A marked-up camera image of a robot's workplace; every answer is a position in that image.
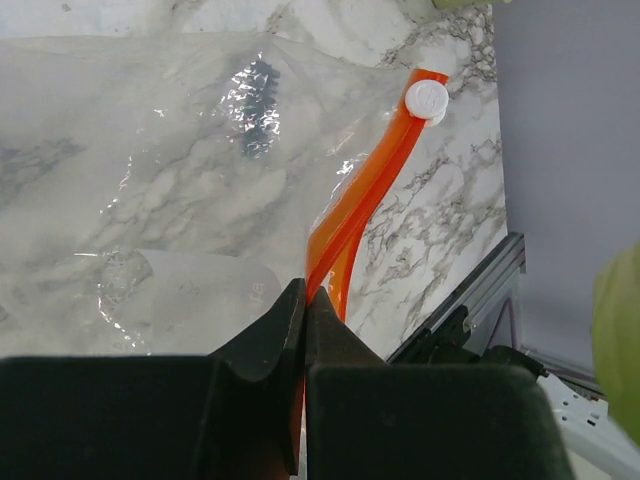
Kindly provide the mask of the green toy cabbage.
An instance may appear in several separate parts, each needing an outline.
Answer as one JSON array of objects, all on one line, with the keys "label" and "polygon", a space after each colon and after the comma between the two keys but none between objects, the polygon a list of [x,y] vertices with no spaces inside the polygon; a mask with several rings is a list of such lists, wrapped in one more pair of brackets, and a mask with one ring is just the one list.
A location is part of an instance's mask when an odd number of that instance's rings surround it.
[{"label": "green toy cabbage", "polygon": [[596,379],[615,421],[639,441],[639,245],[622,251],[594,281]]}]

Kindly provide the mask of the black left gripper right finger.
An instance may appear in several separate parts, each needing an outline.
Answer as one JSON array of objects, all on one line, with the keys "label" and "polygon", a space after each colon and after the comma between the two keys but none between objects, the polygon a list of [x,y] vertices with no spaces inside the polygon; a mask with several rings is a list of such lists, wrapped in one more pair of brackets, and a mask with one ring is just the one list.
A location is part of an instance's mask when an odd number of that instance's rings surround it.
[{"label": "black left gripper right finger", "polygon": [[390,365],[319,290],[308,305],[311,479],[570,479],[547,397],[523,368]]}]

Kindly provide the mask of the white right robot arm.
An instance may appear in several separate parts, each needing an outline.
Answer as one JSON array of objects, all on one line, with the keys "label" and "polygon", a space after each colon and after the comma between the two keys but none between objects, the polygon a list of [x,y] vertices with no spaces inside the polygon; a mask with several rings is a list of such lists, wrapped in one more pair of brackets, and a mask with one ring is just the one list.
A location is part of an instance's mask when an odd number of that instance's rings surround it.
[{"label": "white right robot arm", "polygon": [[486,315],[462,304],[437,315],[412,336],[407,360],[424,364],[486,362],[527,370],[544,390],[572,456],[610,479],[637,479],[639,447],[614,421],[604,397],[523,350],[518,333],[509,300]]}]

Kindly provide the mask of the clear zip bag orange zipper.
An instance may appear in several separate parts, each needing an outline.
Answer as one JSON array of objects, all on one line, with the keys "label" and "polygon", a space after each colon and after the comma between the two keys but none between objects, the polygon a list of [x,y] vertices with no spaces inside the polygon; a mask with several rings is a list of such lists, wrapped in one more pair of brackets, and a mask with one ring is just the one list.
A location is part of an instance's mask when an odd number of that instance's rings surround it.
[{"label": "clear zip bag orange zipper", "polygon": [[[242,151],[243,71],[280,73]],[[208,353],[295,278],[344,314],[364,228],[445,75],[268,34],[1,44],[1,353]]]}]

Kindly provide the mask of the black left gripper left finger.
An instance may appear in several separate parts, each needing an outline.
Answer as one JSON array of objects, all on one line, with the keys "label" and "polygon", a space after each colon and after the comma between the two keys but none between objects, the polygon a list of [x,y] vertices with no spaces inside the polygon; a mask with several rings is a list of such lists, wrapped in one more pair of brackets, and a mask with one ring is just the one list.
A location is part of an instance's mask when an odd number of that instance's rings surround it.
[{"label": "black left gripper left finger", "polygon": [[5,479],[286,479],[299,469],[306,285],[207,355],[1,363]]}]

